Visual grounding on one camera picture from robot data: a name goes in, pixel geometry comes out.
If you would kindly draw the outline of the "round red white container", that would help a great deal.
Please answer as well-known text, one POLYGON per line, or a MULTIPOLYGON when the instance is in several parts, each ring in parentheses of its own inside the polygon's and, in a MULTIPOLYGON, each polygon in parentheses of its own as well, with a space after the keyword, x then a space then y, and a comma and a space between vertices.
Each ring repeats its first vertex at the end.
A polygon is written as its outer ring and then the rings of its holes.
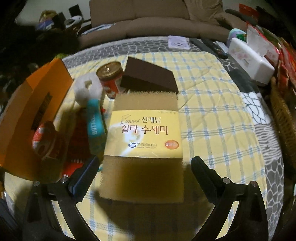
POLYGON ((33 135, 32 148, 41 158, 58 159, 60 150, 59 134, 51 121, 41 124, 33 135))

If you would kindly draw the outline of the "teal brush white fluffy head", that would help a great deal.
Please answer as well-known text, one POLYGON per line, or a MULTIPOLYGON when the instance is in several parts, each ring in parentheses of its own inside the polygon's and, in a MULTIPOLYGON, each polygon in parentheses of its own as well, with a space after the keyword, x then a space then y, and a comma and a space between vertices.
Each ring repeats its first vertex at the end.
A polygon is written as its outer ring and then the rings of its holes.
POLYGON ((90 152, 102 160, 106 143, 105 124, 100 109, 103 87, 96 73, 90 72, 76 78, 73 89, 75 101, 86 108, 90 152))

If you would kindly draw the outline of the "red jar gold lid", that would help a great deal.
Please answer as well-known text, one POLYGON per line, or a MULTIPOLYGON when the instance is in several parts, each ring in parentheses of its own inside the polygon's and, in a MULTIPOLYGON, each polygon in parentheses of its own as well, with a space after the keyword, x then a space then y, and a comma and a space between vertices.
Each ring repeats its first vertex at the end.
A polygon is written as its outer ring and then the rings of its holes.
POLYGON ((123 74, 123 68, 118 61, 106 63, 96 71, 96 75, 110 99, 115 99, 118 94, 127 91, 127 88, 121 86, 123 74))

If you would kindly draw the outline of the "red plastic grater peeler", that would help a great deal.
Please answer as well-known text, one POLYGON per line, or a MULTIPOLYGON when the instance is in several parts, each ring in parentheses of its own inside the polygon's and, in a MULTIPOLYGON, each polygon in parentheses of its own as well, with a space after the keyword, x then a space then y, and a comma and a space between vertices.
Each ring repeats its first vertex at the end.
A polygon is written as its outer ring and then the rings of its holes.
POLYGON ((85 108, 81 108, 76 112, 75 121, 74 131, 68 145, 66 161, 64 162, 62 177, 70 177, 76 169, 81 168, 91 157, 87 132, 87 113, 85 108))

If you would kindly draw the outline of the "yellow plaid cloth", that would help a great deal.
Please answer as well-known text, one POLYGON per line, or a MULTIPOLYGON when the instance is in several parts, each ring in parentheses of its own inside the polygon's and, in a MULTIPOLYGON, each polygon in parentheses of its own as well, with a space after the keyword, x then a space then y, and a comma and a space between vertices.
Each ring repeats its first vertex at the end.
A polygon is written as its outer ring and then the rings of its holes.
POLYGON ((5 187, 22 206, 24 240, 191 240, 211 211, 190 164, 265 195, 263 156, 238 87, 206 52, 121 55, 67 69, 54 59, 33 73, 9 104, 1 132, 5 187), (98 142, 81 202, 61 183, 62 164, 31 147, 52 121, 69 140, 78 121, 73 82, 97 67, 125 66, 129 92, 105 98, 107 137, 98 142))

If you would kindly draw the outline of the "orange cardboard box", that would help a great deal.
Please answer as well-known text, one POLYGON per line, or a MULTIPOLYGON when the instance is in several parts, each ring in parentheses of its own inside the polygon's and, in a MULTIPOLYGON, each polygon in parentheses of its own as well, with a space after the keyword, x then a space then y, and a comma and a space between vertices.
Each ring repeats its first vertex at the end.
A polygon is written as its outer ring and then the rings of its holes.
POLYGON ((56 58, 31 74, 8 101, 1 116, 1 167, 12 175, 36 180, 41 159, 32 148, 35 131, 53 121, 73 83, 64 62, 56 58))

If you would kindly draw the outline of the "grey stone pattern tablecloth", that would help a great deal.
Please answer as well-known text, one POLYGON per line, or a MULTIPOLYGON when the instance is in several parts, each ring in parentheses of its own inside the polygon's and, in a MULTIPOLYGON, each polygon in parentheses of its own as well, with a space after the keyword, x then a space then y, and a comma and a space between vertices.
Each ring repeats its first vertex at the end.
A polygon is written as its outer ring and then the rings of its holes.
POLYGON ((170 50, 165 37, 99 45, 63 61, 71 76, 132 56, 171 70, 179 89, 185 165, 185 198, 165 208, 119 204, 98 198, 93 184, 82 213, 102 240, 189 240, 211 211, 192 176, 190 160, 200 156, 221 176, 237 183, 256 180, 266 199, 268 237, 273 238, 283 203, 284 170, 273 117, 255 85, 228 60, 200 51, 170 50))

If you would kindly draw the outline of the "white tissue box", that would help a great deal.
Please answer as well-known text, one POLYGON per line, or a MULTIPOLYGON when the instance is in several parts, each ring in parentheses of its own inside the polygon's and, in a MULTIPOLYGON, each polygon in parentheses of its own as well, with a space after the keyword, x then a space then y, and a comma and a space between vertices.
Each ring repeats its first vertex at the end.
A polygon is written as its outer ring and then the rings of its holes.
POLYGON ((274 67, 269 61, 238 38, 232 38, 228 48, 228 55, 252 80, 261 85, 267 85, 274 74, 274 67))

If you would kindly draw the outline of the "black remote control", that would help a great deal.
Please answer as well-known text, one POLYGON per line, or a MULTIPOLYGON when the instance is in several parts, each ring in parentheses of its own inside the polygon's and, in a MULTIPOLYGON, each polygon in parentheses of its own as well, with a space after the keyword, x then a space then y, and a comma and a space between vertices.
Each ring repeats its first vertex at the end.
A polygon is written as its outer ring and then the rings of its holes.
POLYGON ((218 57, 221 59, 228 58, 228 55, 225 54, 222 50, 218 50, 217 47, 215 48, 208 47, 201 40, 198 40, 196 38, 190 38, 189 41, 195 46, 197 46, 201 51, 208 52, 210 54, 213 54, 215 57, 218 57))

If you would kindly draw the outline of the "lavender power strip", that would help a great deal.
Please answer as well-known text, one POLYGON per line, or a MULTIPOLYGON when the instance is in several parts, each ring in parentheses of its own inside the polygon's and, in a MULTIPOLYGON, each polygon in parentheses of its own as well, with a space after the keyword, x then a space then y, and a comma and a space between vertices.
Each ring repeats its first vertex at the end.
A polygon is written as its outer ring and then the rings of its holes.
POLYGON ((190 46, 185 37, 168 36, 168 48, 176 50, 189 50, 190 46))

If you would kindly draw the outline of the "papers on sofa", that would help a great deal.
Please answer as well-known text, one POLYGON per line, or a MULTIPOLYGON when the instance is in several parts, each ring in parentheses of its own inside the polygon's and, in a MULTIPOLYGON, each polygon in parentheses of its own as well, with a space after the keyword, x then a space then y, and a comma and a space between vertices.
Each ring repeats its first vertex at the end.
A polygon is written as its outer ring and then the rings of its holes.
POLYGON ((81 35, 86 35, 88 33, 95 32, 95 31, 107 30, 111 28, 113 25, 114 24, 103 24, 94 28, 90 28, 89 30, 82 32, 81 35))

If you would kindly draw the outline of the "brown sofa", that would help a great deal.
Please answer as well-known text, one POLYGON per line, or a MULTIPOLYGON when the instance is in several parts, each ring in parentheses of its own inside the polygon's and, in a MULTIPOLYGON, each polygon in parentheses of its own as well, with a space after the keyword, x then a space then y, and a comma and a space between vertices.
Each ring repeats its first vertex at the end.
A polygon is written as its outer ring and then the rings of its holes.
POLYGON ((226 13, 222 1, 90 1, 93 28, 78 38, 80 49, 125 38, 183 36, 226 42, 230 30, 247 23, 226 13))

